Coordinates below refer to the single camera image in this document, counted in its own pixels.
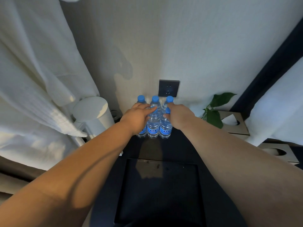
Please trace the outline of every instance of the white lid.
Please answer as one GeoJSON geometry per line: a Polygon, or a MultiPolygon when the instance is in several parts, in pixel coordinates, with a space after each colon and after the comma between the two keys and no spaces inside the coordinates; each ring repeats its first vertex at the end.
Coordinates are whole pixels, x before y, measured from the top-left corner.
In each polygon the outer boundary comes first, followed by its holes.
{"type": "Polygon", "coordinates": [[[73,116],[77,122],[85,122],[100,118],[108,109],[105,99],[93,96],[80,100],[73,108],[73,116]]]}

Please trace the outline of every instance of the forearm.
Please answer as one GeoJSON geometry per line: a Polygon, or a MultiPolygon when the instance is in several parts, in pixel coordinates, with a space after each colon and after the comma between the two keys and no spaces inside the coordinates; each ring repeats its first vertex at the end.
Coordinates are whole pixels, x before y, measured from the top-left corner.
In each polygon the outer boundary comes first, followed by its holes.
{"type": "Polygon", "coordinates": [[[81,226],[131,136],[127,125],[119,122],[78,148],[1,205],[2,224],[81,226]],[[13,213],[19,219],[12,219],[13,213]]]}
{"type": "Polygon", "coordinates": [[[302,212],[301,170],[197,117],[182,132],[248,224],[291,223],[302,212]]]}

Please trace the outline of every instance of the blue bottle cap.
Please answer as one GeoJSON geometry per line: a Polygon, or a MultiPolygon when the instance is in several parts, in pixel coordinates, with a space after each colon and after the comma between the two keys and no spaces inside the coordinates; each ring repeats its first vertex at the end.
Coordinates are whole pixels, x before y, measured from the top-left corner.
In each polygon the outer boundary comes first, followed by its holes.
{"type": "Polygon", "coordinates": [[[165,109],[165,114],[170,114],[170,109],[169,109],[169,107],[167,107],[167,108],[165,109]]]}
{"type": "Polygon", "coordinates": [[[172,96],[168,96],[168,97],[166,97],[166,101],[167,101],[168,103],[171,103],[171,102],[174,101],[174,98],[173,98],[172,96]]]}
{"type": "MultiPolygon", "coordinates": [[[[151,108],[153,108],[153,107],[155,107],[155,106],[152,106],[151,108]]],[[[157,112],[158,112],[158,108],[155,111],[153,111],[153,114],[157,113],[157,112]]]]}
{"type": "Polygon", "coordinates": [[[138,96],[138,101],[143,102],[145,100],[145,97],[143,95],[138,96]]]}
{"type": "Polygon", "coordinates": [[[158,96],[153,96],[151,99],[154,103],[159,102],[159,97],[158,96]]]}

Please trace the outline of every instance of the person's right arm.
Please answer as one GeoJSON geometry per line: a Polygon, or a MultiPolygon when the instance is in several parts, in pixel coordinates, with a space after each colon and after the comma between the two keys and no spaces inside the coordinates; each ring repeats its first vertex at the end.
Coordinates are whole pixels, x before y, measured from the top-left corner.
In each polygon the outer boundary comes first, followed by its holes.
{"type": "Polygon", "coordinates": [[[248,226],[303,225],[303,171],[210,125],[183,105],[165,114],[193,144],[248,226]]]}

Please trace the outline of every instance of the sheer curtain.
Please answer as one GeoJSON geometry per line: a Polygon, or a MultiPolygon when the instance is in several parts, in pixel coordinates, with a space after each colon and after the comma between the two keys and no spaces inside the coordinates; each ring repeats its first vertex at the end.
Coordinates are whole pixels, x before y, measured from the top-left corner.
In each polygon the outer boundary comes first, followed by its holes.
{"type": "Polygon", "coordinates": [[[246,140],[258,146],[267,138],[303,145],[303,58],[255,104],[245,123],[246,140]]]}
{"type": "Polygon", "coordinates": [[[59,0],[0,0],[0,75],[0,155],[51,168],[86,136],[70,109],[99,95],[59,0]]]}

